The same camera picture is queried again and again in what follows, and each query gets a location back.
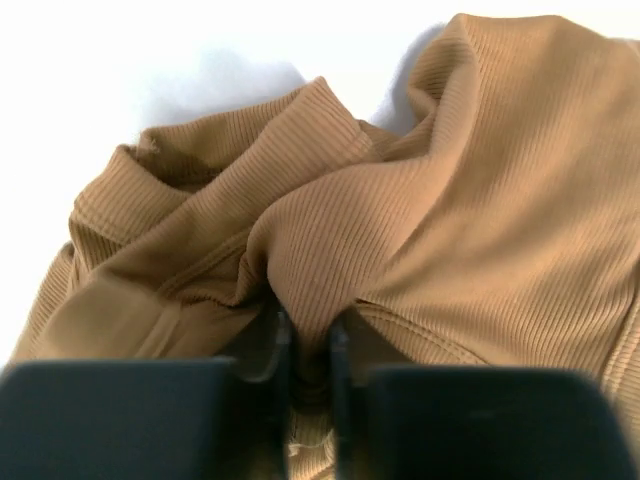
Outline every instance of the white background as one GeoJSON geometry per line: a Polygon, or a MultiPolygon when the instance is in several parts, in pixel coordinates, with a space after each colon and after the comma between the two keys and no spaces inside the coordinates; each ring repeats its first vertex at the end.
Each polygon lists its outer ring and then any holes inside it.
{"type": "Polygon", "coordinates": [[[142,128],[255,103],[322,75],[356,117],[404,131],[411,62],[454,14],[554,13],[640,38],[632,3],[2,2],[0,364],[68,239],[75,195],[142,128]]]}

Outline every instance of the brown fabric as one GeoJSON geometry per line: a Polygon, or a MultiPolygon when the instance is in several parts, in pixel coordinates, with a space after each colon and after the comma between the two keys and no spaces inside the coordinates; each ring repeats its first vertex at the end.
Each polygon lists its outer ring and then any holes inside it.
{"type": "MultiPolygon", "coordinates": [[[[212,355],[268,282],[307,354],[356,302],[425,364],[586,371],[638,449],[637,45],[459,15],[408,96],[403,137],[318,79],[118,147],[76,200],[14,361],[212,355]]],[[[293,478],[327,478],[326,417],[293,423],[293,478]]]]}

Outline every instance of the ribbed fabric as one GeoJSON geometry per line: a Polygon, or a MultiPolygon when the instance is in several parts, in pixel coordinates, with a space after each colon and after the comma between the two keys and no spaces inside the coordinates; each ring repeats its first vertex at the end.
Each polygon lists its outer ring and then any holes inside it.
{"type": "MultiPolygon", "coordinates": [[[[318,79],[118,147],[13,360],[210,356],[268,283],[301,375],[355,303],[418,362],[587,372],[640,452],[638,45],[458,15],[408,96],[403,137],[318,79]]],[[[330,478],[326,415],[292,423],[293,478],[330,478]]]]}

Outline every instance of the garment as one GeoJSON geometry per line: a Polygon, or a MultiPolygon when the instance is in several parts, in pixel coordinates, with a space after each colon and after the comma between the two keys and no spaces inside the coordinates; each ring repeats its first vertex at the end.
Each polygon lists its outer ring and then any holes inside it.
{"type": "MultiPolygon", "coordinates": [[[[75,201],[13,362],[210,356],[268,284],[303,377],[355,304],[417,362],[586,372],[640,451],[638,44],[458,15],[407,94],[405,136],[320,78],[119,146],[75,201]]],[[[292,478],[331,477],[327,416],[292,424],[292,478]]]]}

